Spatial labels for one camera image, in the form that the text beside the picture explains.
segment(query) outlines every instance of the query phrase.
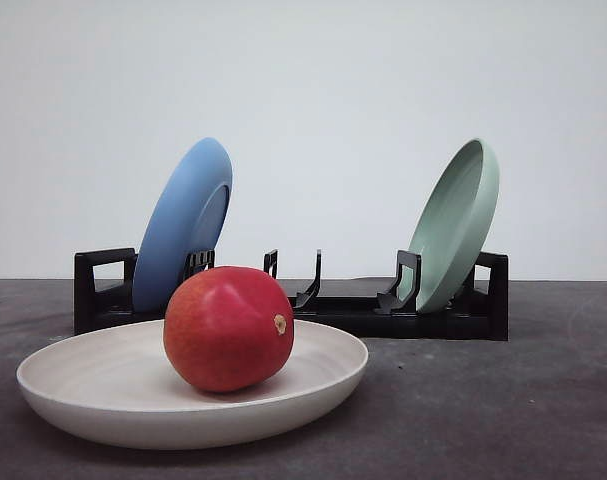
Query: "white wall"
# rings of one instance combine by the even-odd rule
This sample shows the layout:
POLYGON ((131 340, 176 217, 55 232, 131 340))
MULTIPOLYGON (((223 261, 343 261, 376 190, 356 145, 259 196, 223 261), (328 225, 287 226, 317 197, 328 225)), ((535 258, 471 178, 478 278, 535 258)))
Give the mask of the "white wall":
POLYGON ((0 278, 138 248, 204 136, 234 165, 220 263, 391 275, 480 136, 485 248, 514 279, 607 279, 607 1, 0 0, 0 278))

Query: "white plate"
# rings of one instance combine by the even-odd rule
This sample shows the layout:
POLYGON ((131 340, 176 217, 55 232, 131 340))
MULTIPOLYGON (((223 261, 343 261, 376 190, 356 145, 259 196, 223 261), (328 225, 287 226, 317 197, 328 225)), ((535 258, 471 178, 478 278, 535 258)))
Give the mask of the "white plate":
POLYGON ((356 337, 295 320, 292 354, 276 375, 231 394, 179 377, 162 343, 163 320, 68 338, 30 355, 16 376, 52 425, 95 442, 174 450, 248 442, 324 415, 359 383, 368 352, 356 337))

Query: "mint green plate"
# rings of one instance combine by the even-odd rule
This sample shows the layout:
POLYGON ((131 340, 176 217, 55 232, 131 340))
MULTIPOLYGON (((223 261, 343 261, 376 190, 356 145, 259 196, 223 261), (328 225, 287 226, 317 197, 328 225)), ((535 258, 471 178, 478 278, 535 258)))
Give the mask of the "mint green plate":
MULTIPOLYGON (((499 193, 499 166, 490 147, 468 142, 441 175, 414 231, 409 250, 421 255, 416 309, 443 309, 476 262, 492 223, 499 193)), ((403 275, 399 298, 412 289, 403 275)))

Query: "gray table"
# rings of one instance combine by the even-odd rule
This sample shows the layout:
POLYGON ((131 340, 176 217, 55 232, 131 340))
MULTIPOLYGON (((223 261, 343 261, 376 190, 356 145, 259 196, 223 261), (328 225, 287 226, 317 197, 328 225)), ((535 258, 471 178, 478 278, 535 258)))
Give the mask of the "gray table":
POLYGON ((15 370, 71 335, 72 282, 0 280, 0 479, 607 479, 607 283, 512 282, 510 324, 508 343, 365 339, 361 384, 316 422, 232 447, 136 451, 28 407, 15 370))

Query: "black dish rack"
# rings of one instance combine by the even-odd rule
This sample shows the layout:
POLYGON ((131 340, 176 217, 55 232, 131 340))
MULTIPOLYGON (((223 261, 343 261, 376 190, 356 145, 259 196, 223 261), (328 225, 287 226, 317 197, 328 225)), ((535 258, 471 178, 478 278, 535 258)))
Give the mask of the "black dish rack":
MULTIPOLYGON (((481 252, 459 291, 438 312, 416 311, 421 285, 421 257, 399 250, 396 276, 376 296, 326 296, 321 286, 321 251, 316 254, 314 280, 308 288, 288 297, 295 318, 330 325, 360 337, 441 338, 450 340, 508 340, 508 257, 481 252), (475 288, 475 267, 490 269, 487 292, 475 288), (412 290, 397 296, 403 269, 412 270, 412 290)), ((214 250, 191 253, 185 261, 177 286, 191 275, 214 267, 214 250)), ((135 312, 132 308, 132 280, 137 254, 133 248, 77 253, 74 257, 74 334, 102 328, 164 318, 165 308, 135 312), (123 281, 97 289, 94 267, 123 262, 123 281)), ((276 278, 278 251, 266 253, 263 270, 276 278)))

